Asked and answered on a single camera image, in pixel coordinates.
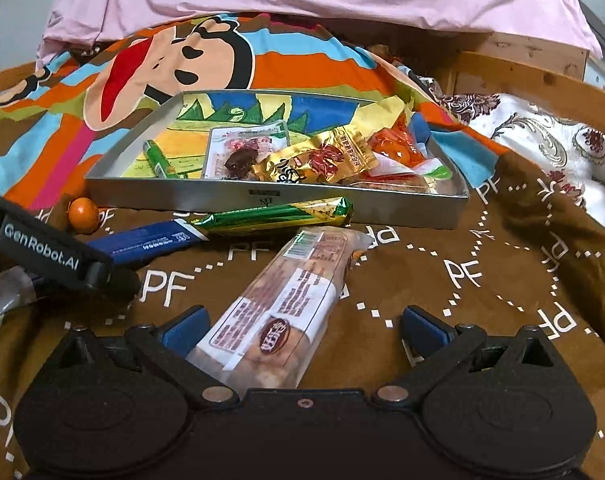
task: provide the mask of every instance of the green snack bar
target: green snack bar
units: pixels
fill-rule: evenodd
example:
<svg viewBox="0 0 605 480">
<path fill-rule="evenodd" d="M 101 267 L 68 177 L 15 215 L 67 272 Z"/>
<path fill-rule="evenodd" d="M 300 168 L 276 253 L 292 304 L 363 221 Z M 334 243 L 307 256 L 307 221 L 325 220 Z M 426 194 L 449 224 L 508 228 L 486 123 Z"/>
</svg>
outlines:
<svg viewBox="0 0 605 480">
<path fill-rule="evenodd" d="M 212 234 L 241 235 L 303 225 L 343 226 L 349 223 L 353 203 L 344 197 L 293 204 L 212 213 L 191 225 Z"/>
<path fill-rule="evenodd" d="M 157 177 L 180 178 L 154 140 L 145 140 L 142 143 L 142 152 L 144 153 L 144 156 L 147 157 L 147 160 Z"/>
</svg>

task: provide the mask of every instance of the brown blanket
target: brown blanket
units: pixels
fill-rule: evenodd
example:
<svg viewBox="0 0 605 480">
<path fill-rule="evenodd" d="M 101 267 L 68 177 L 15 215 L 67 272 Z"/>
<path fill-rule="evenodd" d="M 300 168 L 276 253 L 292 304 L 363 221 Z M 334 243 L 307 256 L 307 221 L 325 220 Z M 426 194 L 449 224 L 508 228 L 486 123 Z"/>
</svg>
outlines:
<svg viewBox="0 0 605 480">
<path fill-rule="evenodd" d="M 372 236 L 372 247 L 350 272 L 300 387 L 372 391 L 409 370 L 397 332 L 407 304 L 452 325 L 479 324 L 490 334 L 540 324 L 595 406 L 599 433 L 584 468 L 604 480 L 605 309 L 594 306 L 605 304 L 605 230 L 532 170 L 515 154 L 503 156 L 493 182 L 474 192 L 455 231 L 354 225 Z M 536 227 L 550 211 L 553 230 L 544 234 Z M 167 218 L 172 213 L 109 210 L 101 231 Z M 140 270 L 151 290 L 129 307 L 42 301 L 0 319 L 0 479 L 27 470 L 12 437 L 12 410 L 70 325 L 116 335 L 141 322 L 161 324 L 196 303 L 215 320 L 285 241 L 230 240 L 159 258 Z M 372 316 L 374 309 L 380 317 Z"/>
</svg>

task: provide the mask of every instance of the blue gripper pad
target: blue gripper pad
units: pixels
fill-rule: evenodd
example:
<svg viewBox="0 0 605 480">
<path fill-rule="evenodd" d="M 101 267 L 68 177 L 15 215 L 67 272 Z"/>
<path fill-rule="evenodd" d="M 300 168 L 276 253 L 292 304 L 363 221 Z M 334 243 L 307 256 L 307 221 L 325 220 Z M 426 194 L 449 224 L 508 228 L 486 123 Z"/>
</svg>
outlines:
<svg viewBox="0 0 605 480">
<path fill-rule="evenodd" d="M 210 328 L 209 313 L 205 307 L 194 305 L 161 326 L 156 334 L 163 346 L 184 359 Z"/>
<path fill-rule="evenodd" d="M 406 343 L 425 359 L 458 335 L 447 323 L 415 305 L 407 306 L 402 313 L 400 333 Z"/>
</svg>

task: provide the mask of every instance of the bread package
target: bread package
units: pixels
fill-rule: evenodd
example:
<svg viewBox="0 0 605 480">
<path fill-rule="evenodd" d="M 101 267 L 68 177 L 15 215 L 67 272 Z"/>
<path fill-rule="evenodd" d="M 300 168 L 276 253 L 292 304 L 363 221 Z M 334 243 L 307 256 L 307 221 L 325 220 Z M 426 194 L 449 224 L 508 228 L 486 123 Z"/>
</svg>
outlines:
<svg viewBox="0 0 605 480">
<path fill-rule="evenodd" d="M 234 301 L 187 360 L 244 396 L 298 386 L 343 290 L 371 243 L 339 227 L 303 228 Z"/>
</svg>

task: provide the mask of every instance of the clear plastic wrapper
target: clear plastic wrapper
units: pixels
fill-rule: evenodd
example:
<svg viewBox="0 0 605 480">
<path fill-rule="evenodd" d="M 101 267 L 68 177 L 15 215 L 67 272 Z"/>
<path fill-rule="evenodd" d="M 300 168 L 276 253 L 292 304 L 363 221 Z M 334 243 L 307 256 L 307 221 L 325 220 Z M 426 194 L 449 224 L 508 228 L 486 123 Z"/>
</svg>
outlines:
<svg viewBox="0 0 605 480">
<path fill-rule="evenodd" d="M 257 180 L 251 166 L 288 145 L 285 121 L 250 128 L 212 128 L 201 177 Z"/>
<path fill-rule="evenodd" d="M 375 153 L 396 160 L 407 168 L 413 168 L 426 160 L 413 135 L 407 129 L 407 117 L 400 114 L 391 128 L 383 128 L 369 138 Z"/>
<path fill-rule="evenodd" d="M 327 327 L 346 271 L 371 243 L 338 227 L 303 228 L 187 360 L 236 390 L 296 388 Z"/>
<path fill-rule="evenodd" d="M 0 272 L 0 315 L 37 299 L 32 279 L 33 275 L 19 266 Z"/>
<path fill-rule="evenodd" d="M 344 182 L 344 185 L 406 193 L 435 193 L 435 181 L 416 174 L 390 175 L 385 177 L 362 177 L 359 175 L 348 182 Z"/>
</svg>

